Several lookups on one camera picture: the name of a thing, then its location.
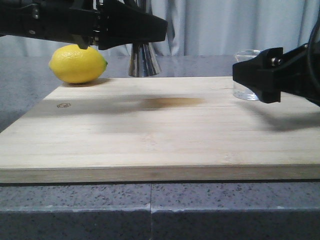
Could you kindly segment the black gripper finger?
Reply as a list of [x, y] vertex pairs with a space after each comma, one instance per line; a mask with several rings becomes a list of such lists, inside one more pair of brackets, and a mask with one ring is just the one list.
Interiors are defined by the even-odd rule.
[[166, 38], [168, 22], [147, 13], [134, 0], [104, 0], [97, 9], [99, 50], [126, 44], [162, 42]]

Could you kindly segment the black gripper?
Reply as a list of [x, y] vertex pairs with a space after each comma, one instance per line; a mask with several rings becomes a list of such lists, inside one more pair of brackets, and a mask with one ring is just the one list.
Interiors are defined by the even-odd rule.
[[100, 12], [95, 0], [2, 0], [0, 35], [94, 44]]
[[[281, 91], [320, 105], [320, 20], [307, 43], [283, 54], [282, 47], [263, 50], [232, 66], [233, 81], [250, 89], [262, 103], [281, 101]], [[282, 58], [282, 67], [277, 63]]]

